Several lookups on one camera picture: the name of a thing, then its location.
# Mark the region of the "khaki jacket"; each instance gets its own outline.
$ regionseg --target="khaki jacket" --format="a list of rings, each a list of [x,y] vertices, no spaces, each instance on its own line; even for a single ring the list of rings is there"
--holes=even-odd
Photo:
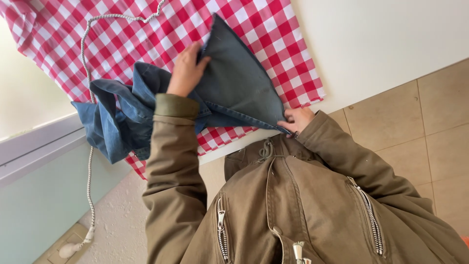
[[[296,264],[298,251],[313,264],[469,263],[431,200],[321,111],[297,139],[228,155],[229,180],[207,209],[198,105],[158,94],[157,106],[143,194],[149,264]]]

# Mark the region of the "hand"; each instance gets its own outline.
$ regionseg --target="hand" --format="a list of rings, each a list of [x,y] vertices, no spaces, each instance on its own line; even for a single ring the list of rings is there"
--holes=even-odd
[[[173,75],[166,93],[187,97],[194,90],[211,59],[210,57],[204,57],[199,64],[196,64],[197,52],[200,47],[200,43],[194,42],[179,53],[174,63]]]
[[[311,109],[308,107],[286,109],[284,115],[288,122],[278,121],[277,125],[293,133],[298,132],[298,134],[300,134],[314,118],[313,111],[311,111]]]

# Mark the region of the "denim jeans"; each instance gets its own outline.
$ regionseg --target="denim jeans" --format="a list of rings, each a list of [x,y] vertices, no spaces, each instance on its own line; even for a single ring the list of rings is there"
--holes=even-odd
[[[200,106],[195,133],[217,126],[255,126],[289,133],[276,125],[285,120],[284,108],[266,71],[217,14],[198,59],[204,56],[212,60],[188,96]],[[98,104],[72,102],[87,141],[111,163],[132,150],[140,160],[148,159],[155,94],[166,92],[170,78],[171,73],[155,65],[136,62],[133,85],[109,79],[92,81],[90,90]]]

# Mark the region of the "silver zipper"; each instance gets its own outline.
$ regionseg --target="silver zipper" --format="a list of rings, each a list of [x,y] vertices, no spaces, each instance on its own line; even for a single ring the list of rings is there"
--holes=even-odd
[[[218,215],[218,243],[220,245],[221,255],[225,262],[228,262],[228,238],[227,230],[225,229],[225,224],[223,219],[225,218],[225,211],[221,207],[221,198],[217,201],[217,215]]]
[[[371,231],[373,232],[373,238],[374,238],[374,241],[375,241],[376,253],[378,255],[382,256],[383,255],[383,240],[382,240],[382,237],[381,237],[381,230],[380,230],[378,222],[375,218],[373,205],[371,204],[371,201],[368,198],[368,196],[366,195],[366,193],[360,188],[360,186],[358,186],[355,183],[355,180],[353,180],[353,178],[351,178],[351,177],[347,177],[347,178],[352,182],[353,187],[355,189],[357,189],[358,193],[362,197],[362,200],[365,204],[366,212],[368,213],[368,218],[370,219],[370,222],[371,222]]]

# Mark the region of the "white table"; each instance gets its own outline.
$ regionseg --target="white table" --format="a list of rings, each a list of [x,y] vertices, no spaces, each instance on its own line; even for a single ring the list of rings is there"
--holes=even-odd
[[[327,93],[313,110],[334,112],[469,57],[467,0],[292,0],[292,6]],[[201,156],[200,164],[275,134],[249,133]]]

